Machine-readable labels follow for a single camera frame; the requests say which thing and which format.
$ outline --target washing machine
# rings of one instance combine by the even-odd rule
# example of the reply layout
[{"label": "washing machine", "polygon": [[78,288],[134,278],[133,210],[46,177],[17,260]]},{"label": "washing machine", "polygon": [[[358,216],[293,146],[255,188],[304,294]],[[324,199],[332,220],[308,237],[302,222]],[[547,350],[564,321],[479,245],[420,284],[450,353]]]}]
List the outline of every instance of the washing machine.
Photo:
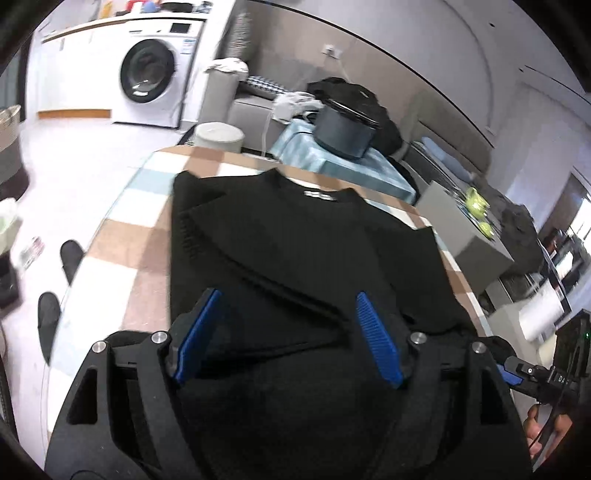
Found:
[{"label": "washing machine", "polygon": [[205,15],[126,22],[113,122],[178,128]]}]

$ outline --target blue tablecloth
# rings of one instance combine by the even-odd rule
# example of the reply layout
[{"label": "blue tablecloth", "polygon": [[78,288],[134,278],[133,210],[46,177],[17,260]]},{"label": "blue tablecloth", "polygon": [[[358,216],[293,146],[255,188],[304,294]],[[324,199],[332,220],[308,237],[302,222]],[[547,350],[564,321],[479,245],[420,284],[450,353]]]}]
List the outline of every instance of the blue tablecloth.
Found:
[{"label": "blue tablecloth", "polygon": [[358,161],[345,160],[319,146],[313,131],[313,125],[295,119],[269,153],[285,165],[355,183],[407,203],[414,201],[414,189],[380,152],[370,148]]}]

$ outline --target wooden baseboard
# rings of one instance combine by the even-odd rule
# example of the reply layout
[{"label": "wooden baseboard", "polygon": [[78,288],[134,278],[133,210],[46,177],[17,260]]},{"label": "wooden baseboard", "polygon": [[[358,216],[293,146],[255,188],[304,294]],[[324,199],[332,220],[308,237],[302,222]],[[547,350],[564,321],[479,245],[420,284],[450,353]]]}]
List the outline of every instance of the wooden baseboard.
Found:
[{"label": "wooden baseboard", "polygon": [[44,110],[37,112],[39,119],[45,118],[111,118],[111,110],[76,109],[76,110]]}]

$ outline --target white cabinet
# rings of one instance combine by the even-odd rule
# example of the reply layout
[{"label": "white cabinet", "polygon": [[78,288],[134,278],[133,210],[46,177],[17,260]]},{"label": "white cabinet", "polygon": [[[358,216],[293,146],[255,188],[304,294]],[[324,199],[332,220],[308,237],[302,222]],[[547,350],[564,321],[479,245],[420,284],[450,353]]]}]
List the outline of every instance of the white cabinet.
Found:
[{"label": "white cabinet", "polygon": [[111,108],[118,87],[119,27],[83,30],[41,45],[40,111]]}]

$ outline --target houndstooth pillow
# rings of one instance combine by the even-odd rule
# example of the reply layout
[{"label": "houndstooth pillow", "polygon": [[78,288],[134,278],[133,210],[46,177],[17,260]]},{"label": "houndstooth pillow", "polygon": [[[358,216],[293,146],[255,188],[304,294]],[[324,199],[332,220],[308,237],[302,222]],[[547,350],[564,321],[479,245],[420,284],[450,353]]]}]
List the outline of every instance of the houndstooth pillow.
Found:
[{"label": "houndstooth pillow", "polygon": [[243,86],[246,91],[259,97],[268,98],[269,100],[274,100],[277,95],[287,92],[284,86],[265,77],[258,76],[248,77],[244,81]]}]

